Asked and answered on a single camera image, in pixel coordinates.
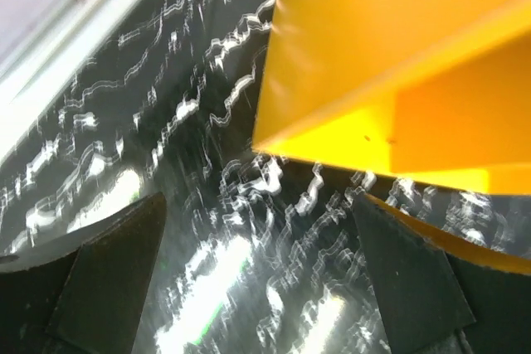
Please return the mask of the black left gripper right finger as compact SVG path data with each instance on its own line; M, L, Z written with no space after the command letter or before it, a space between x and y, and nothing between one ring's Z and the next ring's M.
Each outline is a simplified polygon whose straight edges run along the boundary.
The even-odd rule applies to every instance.
M530 262L420 221L368 194L353 204L393 353L528 353Z

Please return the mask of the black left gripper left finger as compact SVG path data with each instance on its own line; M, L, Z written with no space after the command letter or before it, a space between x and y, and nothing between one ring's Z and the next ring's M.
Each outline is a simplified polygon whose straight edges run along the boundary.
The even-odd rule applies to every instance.
M163 193L1 258L3 353L129 353L167 216Z

